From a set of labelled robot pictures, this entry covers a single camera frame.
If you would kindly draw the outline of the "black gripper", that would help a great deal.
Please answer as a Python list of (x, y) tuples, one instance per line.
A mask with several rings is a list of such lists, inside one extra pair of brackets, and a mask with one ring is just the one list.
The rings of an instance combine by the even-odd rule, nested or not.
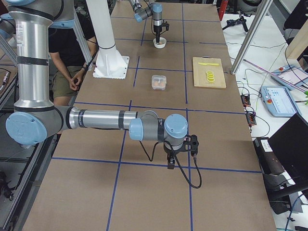
[(169, 145), (167, 142), (164, 142), (164, 151), (166, 152), (167, 156), (167, 168), (174, 169), (175, 167), (175, 157), (173, 154), (178, 154), (181, 152), (183, 144), (172, 146)]
[(160, 42), (160, 33), (162, 32), (162, 26), (161, 25), (153, 25), (154, 33), (155, 33), (155, 42), (156, 44), (159, 44)]

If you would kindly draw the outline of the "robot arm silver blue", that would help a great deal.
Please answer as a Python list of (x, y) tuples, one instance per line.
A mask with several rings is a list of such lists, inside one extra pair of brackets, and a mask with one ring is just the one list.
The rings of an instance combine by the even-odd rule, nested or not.
[(10, 0), (8, 5), (15, 22), (19, 78), (19, 99), (6, 120), (12, 139), (33, 145), (66, 129), (126, 130), (133, 140), (163, 143), (169, 169), (179, 164), (177, 154), (189, 144), (183, 116), (162, 119), (154, 111), (69, 106), (90, 65), (79, 44), (82, 39), (97, 60), (96, 77), (126, 76), (129, 58), (116, 49), (106, 1), (87, 1), (89, 17), (78, 14), (71, 0)]
[(152, 17), (155, 42), (156, 44), (159, 44), (162, 28), (166, 26), (162, 17), (162, 4), (156, 3), (155, 1), (149, 1), (147, 7), (143, 8), (138, 0), (129, 0), (129, 2), (134, 11), (134, 18), (137, 22), (142, 22), (143, 20)]

